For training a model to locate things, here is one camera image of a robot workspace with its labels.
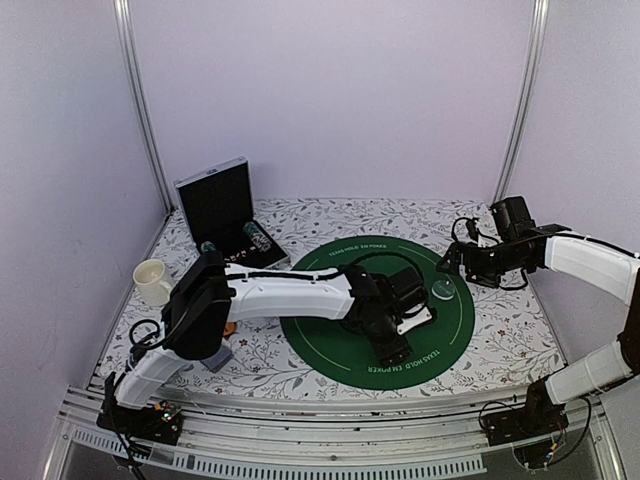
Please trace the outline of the orange big blind button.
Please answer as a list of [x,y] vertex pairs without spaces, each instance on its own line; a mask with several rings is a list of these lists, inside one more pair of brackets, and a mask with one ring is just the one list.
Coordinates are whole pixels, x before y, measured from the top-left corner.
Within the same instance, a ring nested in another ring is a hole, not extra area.
[[225,337],[229,337],[230,335],[234,334],[235,331],[236,331],[236,324],[235,323],[227,323],[225,325],[223,335]]

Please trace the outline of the green dealer button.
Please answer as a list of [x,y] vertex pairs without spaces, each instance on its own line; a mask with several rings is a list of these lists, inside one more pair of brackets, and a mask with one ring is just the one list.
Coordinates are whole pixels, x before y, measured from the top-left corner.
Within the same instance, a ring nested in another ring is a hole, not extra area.
[[456,294],[456,287],[451,280],[437,280],[431,287],[431,294],[442,301],[452,300]]

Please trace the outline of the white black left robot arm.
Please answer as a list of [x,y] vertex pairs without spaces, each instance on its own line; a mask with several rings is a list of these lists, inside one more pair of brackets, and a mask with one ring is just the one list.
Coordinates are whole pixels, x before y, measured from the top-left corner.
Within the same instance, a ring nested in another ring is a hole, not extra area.
[[227,324],[262,317],[338,321],[363,335],[387,368],[408,359],[407,333],[433,322],[435,314],[415,263],[392,276],[356,262],[276,271],[204,253],[170,292],[154,331],[131,340],[125,372],[108,377],[111,419],[128,434],[141,433],[149,423],[147,402],[172,375],[214,356]]

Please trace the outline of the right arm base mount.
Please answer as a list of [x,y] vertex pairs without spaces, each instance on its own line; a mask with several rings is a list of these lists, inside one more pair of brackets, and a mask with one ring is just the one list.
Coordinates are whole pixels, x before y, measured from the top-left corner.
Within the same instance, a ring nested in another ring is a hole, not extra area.
[[529,400],[521,407],[488,402],[482,407],[478,422],[490,446],[545,436],[545,440],[516,447],[513,451],[516,460],[529,469],[543,468],[554,459],[569,426],[563,406],[539,407]]

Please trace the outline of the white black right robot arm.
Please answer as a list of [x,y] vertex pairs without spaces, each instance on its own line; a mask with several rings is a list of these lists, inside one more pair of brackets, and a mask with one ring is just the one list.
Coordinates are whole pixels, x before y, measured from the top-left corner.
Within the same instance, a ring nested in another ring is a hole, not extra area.
[[516,422],[524,435],[537,436],[566,403],[639,375],[639,255],[559,224],[536,224],[522,196],[502,199],[490,212],[499,241],[482,246],[480,232],[472,228],[464,242],[452,228],[452,242],[437,271],[463,274],[469,283],[498,289],[510,271],[528,275],[549,270],[607,293],[628,308],[614,340],[528,387]]

